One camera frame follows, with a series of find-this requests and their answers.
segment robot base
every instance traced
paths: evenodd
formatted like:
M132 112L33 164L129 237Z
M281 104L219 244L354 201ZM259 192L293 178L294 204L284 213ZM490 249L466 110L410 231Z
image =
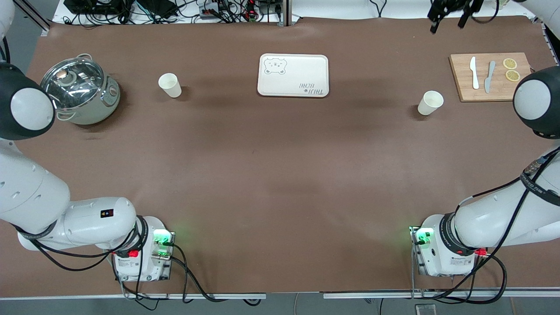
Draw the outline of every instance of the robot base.
M467 275L474 267L475 254L461 256L444 245L440 236L440 221L443 217L441 214L432 215L422 227L410 227L418 272L437 277Z
M169 279L173 247L162 246L154 242L154 231L165 230L164 224L153 216L145 216L148 224L148 239L137 257L121 258L115 255L115 268L121 281L137 281L140 259L142 259L142 273L140 281L157 281ZM171 233L169 242L175 237Z

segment metal post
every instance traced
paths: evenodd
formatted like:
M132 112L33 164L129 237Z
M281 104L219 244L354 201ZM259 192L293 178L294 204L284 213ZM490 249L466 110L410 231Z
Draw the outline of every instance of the metal post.
M43 33L41 36L46 36L50 30L50 24L47 19L42 17L42 15L34 8L27 0L13 0L14 4L20 8L21 11L25 13L35 24L37 24Z
M278 26L292 26L292 0L282 1L282 18Z

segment pot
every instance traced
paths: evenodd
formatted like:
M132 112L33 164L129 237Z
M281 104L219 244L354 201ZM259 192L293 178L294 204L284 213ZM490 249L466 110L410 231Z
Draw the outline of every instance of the pot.
M94 124L115 111L120 100L118 83L94 62L79 54L52 67L41 87L49 95L60 121Z

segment pot handle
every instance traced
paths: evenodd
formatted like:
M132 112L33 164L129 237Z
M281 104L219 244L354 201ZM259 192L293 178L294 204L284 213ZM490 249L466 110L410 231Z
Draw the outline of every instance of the pot handle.
M69 121L70 119L74 118L74 116L76 116L76 112L73 112L73 113L70 115L70 117L68 117L68 118L61 118L61 117L60 117L60 113L57 112L57 118L58 118L59 121L62 121L62 122Z
M89 59L89 60L91 60L91 61L94 60L93 57L91 57L90 54L86 54L86 53L79 54L78 56L76 56L76 58L86 58L86 59Z

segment white knife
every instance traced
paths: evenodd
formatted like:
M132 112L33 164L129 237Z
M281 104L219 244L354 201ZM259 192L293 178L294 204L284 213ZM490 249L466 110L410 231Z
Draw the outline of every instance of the white knife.
M490 93L490 82L492 81L492 74L494 73L495 67L496 62L494 60L490 61L490 66L488 67L488 77L484 79L484 90L486 93Z
M473 89L478 90L478 77L477 77L477 58L470 59L470 70L473 71Z

